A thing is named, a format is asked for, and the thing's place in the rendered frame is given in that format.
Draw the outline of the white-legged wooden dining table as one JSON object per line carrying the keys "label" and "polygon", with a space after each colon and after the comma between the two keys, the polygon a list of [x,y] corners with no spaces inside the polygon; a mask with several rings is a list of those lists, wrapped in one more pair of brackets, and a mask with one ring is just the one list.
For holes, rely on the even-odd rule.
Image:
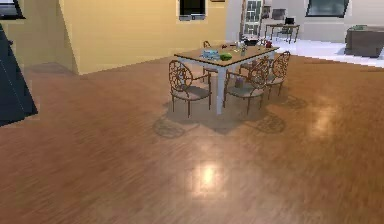
{"label": "white-legged wooden dining table", "polygon": [[216,113],[220,115],[223,108],[224,100],[224,86],[226,72],[228,69],[234,70],[243,63],[252,62],[263,56],[268,56],[272,58],[275,52],[278,50],[278,47],[266,48],[265,46],[249,46],[244,54],[239,50],[236,50],[234,47],[228,47],[222,49],[221,46],[213,47],[213,50],[216,50],[218,53],[230,53],[232,58],[227,61],[222,60],[208,60],[202,57],[204,49],[196,49],[187,52],[175,53],[175,56],[181,62],[187,62],[191,64],[197,64],[204,68],[212,68],[218,71],[217,78],[217,91],[216,91]]}

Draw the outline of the white paned room door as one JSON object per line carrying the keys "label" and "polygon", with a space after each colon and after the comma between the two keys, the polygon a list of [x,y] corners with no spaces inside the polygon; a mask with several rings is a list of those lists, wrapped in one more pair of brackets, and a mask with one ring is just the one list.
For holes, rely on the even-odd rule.
{"label": "white paned room door", "polygon": [[260,37],[264,0],[242,0],[240,36]]}

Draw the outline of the pale blue dish stack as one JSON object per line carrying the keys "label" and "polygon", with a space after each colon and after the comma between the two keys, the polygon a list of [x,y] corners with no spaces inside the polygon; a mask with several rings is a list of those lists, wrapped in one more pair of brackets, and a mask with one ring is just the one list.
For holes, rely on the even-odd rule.
{"label": "pale blue dish stack", "polygon": [[202,51],[201,57],[207,60],[219,60],[220,55],[217,50],[206,49]]}

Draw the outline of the brown narrow desk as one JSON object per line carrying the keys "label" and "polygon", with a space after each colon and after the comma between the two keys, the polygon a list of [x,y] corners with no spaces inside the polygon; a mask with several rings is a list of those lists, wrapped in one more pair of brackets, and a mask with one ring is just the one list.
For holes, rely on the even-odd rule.
{"label": "brown narrow desk", "polygon": [[266,24],[265,25],[265,30],[264,30],[264,36],[267,37],[267,32],[270,32],[270,35],[268,36],[270,40],[273,38],[273,33],[276,28],[279,28],[280,33],[283,32],[284,34],[287,34],[287,42],[290,44],[292,41],[294,43],[297,42],[299,30],[300,30],[300,25],[295,25],[295,24]]}

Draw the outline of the dark window with grey sill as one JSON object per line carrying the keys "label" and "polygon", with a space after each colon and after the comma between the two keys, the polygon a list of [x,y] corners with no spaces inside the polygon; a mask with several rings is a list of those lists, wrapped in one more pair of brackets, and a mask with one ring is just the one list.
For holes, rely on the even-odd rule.
{"label": "dark window with grey sill", "polygon": [[206,0],[178,0],[179,20],[204,20],[206,17]]}

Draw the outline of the brown round-back dining chair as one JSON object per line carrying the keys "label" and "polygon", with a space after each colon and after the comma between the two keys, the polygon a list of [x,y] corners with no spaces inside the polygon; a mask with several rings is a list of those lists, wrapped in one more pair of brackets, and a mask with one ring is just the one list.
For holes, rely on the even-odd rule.
{"label": "brown round-back dining chair", "polygon": [[[228,95],[247,100],[247,110],[250,110],[250,104],[253,98],[259,98],[259,106],[262,106],[269,68],[269,59],[264,57],[249,70],[247,75],[227,70],[224,84],[223,107],[226,107]],[[241,81],[242,85],[238,87],[235,85],[230,86],[229,83],[232,77],[234,77],[236,81]]]}
{"label": "brown round-back dining chair", "polygon": [[[208,41],[204,41],[203,42],[203,47],[204,47],[203,57],[205,59],[207,59],[207,60],[217,60],[219,58],[218,51],[212,49],[211,45],[210,45],[210,43]],[[206,68],[206,67],[203,68],[203,74],[204,75],[211,74],[211,73],[217,73],[217,70],[214,69],[214,68]]]}
{"label": "brown round-back dining chair", "polygon": [[[202,99],[208,99],[208,109],[212,105],[211,74],[206,73],[195,77],[189,67],[179,60],[171,60],[168,64],[168,79],[170,83],[170,95],[172,110],[175,110],[175,100],[180,99],[187,103],[187,116],[191,116],[191,103]],[[207,80],[208,87],[203,88],[194,84],[197,80]]]}
{"label": "brown round-back dining chair", "polygon": [[275,59],[269,59],[269,73],[267,75],[266,86],[268,88],[268,95],[271,95],[272,88],[278,86],[282,88],[287,75],[288,63],[291,53],[284,51]]}

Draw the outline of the large dark window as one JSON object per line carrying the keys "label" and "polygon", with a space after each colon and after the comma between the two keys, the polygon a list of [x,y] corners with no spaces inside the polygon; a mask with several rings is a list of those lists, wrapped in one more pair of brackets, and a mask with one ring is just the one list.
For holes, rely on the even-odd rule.
{"label": "large dark window", "polygon": [[345,16],[349,0],[308,0],[307,17],[335,17]]}

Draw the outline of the dark blue cabinet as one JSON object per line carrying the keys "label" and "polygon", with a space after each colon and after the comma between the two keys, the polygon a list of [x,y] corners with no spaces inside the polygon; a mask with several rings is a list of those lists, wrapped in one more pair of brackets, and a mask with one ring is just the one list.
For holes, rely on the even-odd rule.
{"label": "dark blue cabinet", "polygon": [[38,113],[12,44],[0,24],[0,127]]}

